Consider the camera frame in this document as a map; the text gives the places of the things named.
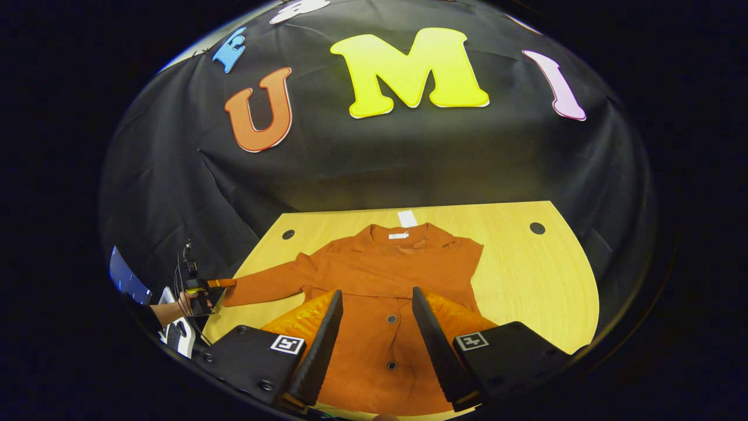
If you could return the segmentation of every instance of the clothing tag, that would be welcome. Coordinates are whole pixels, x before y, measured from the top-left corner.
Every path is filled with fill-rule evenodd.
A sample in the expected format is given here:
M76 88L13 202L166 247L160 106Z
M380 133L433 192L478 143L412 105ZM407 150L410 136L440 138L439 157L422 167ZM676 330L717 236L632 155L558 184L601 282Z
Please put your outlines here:
M400 217L400 225L402 225L403 228L410 228L412 226L418 225L418 222L416 222L416 217L415 215L413 215L412 210L398 212L397 216Z

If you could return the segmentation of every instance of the blue letter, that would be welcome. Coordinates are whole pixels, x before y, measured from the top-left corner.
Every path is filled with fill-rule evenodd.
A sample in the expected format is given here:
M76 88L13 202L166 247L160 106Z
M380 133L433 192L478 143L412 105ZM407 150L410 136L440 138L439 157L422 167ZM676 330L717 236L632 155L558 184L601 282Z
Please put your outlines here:
M244 43L244 37L239 34L244 32L245 29L246 27L239 28L231 34L229 39L226 40L226 43L222 45L213 56L213 61L218 60L224 64L224 73L229 73L231 71L231 67L233 67L236 60L239 60L239 56L244 52L244 46L241 46L238 49L236 47Z

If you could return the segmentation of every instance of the black cloth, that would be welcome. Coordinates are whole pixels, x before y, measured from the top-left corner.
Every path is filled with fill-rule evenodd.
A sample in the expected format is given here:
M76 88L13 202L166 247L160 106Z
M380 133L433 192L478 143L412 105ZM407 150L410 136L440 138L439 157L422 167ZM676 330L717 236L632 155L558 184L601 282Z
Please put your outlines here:
M270 24L280 8L238 25L245 50L228 74L212 60L227 35L162 71L129 107L102 169L105 256L116 244L158 291L188 239L201 276L230 277L282 213L548 200L589 260L600 328L616 319L651 255L654 192L634 124L590 66L474 0L351 0ZM331 45L373 34L407 53L428 27L465 34L490 104L440 108L429 100L431 75L418 107L380 83L392 112L351 117L350 72ZM553 90L524 49L558 63L585 121L554 111ZM273 116L258 83L283 67L292 68L289 132L266 151L243 151L225 103L254 89L253 124L267 127Z
M148 332L156 334L163 329L159 318L156 317L156 313L153 312L150 306L135 302L132 297L124 292L122 293L122 301L143 326L145 326Z

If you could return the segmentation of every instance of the black cable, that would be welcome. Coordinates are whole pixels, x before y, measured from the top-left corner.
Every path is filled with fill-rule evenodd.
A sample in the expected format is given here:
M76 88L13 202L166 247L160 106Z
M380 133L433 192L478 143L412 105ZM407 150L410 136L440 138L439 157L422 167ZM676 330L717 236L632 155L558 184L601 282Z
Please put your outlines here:
M182 271L180 270L180 251L182 252L181 253L182 257L184 257L184 249L185 249L185 246L187 244L189 244L189 243L183 243L182 246L179 249L177 249L177 267L174 269L174 293L177 296L177 298L176 298L177 303L178 303L178 305L180 307L180 310L182 311L182 314L185 316L185 319L187 320L187 323L190 325L190 327L192 327L192 329L194 329L194 331L196 333L200 334L200 337L203 338L203 340L205 341L206 344L208 344L208 346L212 346L213 343L210 342L210 340L208 339L208 337L203 334L202 329L200 329L197 326L197 322L194 319L194 316L187 315L187 311L185 311L184 306L182 305L182 301L180 300L180 295L185 290L184 289L185 285L184 285L184 281L183 281L183 278L182 278ZM180 286L182 287L181 289L177 288L177 272L179 272L179 275L180 275Z
M174 269L174 290L177 293L177 305L180 307L180 310L182 311L182 314L185 317L185 320L187 320L187 323L190 325L190 327L196 332L199 333L200 336L203 338L206 344L208 346L212 346L213 343L210 342L210 340L207 338L207 336L203 335L203 331L197 326L197 322L194 320L194 316L187 315L187 311L185 310L184 306L182 305L182 301L180 299L180 295L184 291L184 283L182 283L182 289L180 290L177 287L177 271L179 270L179 265Z

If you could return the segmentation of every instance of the black sleeve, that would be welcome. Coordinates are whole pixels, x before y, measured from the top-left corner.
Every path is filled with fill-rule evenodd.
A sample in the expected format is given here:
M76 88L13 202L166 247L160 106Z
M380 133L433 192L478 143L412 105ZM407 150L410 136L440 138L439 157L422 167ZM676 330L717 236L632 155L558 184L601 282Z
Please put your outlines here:
M145 304L135 302L127 293L122 293L122 301L125 303L130 311L135 314L135 317L148 329L148 332L158 333L163 329L161 322L156 317L156 313Z

